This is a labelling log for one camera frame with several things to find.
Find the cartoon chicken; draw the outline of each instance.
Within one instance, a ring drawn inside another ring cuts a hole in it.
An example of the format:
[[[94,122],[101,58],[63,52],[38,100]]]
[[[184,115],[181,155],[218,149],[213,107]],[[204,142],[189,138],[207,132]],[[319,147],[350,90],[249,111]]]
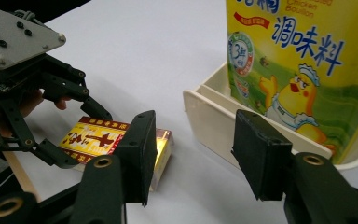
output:
[[[281,125],[324,145],[326,135],[318,128],[312,105],[316,97],[319,77],[311,66],[301,64],[299,75],[290,78],[289,84],[278,92],[277,79],[260,78],[259,86],[266,93],[266,116]],[[324,145],[335,152],[335,146]]]

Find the white table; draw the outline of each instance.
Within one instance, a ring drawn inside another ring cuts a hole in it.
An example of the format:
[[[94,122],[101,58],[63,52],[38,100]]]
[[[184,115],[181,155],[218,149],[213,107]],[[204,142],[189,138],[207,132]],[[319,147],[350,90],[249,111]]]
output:
[[[127,204],[129,223],[287,223],[283,202],[258,202],[243,173],[192,134],[183,90],[196,88],[226,60],[224,0],[93,0],[47,24],[67,43],[49,54],[83,70],[91,96],[117,121],[146,110],[172,130],[172,157],[148,206]],[[54,144],[84,116],[71,101],[45,101],[26,120]],[[16,153],[40,200],[78,183],[81,173]],[[342,172],[358,188],[358,168]]]

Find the plastic tray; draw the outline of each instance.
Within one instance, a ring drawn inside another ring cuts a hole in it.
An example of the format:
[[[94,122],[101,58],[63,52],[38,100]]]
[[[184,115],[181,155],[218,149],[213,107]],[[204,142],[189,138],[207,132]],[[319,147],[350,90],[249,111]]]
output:
[[[237,109],[251,110],[230,96],[227,65],[223,64],[194,91],[183,92],[185,109],[196,138],[206,147],[239,168],[231,154]],[[263,117],[293,143],[293,153],[312,152],[329,159],[331,151],[281,124]],[[358,138],[338,170],[358,166]]]

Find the round badge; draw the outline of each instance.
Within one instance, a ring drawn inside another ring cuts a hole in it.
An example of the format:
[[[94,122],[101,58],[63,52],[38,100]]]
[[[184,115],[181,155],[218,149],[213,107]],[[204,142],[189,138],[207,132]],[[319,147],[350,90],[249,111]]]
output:
[[[234,65],[235,71],[245,77],[252,69],[254,48],[248,35],[235,32],[228,39],[228,59]]]

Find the metal plate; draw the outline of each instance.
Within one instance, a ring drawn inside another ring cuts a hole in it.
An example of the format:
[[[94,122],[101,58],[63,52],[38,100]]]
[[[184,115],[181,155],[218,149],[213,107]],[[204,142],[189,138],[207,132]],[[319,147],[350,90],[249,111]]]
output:
[[[18,27],[18,22],[22,23],[22,28]],[[0,10],[0,70],[56,49],[64,43],[64,35]]]

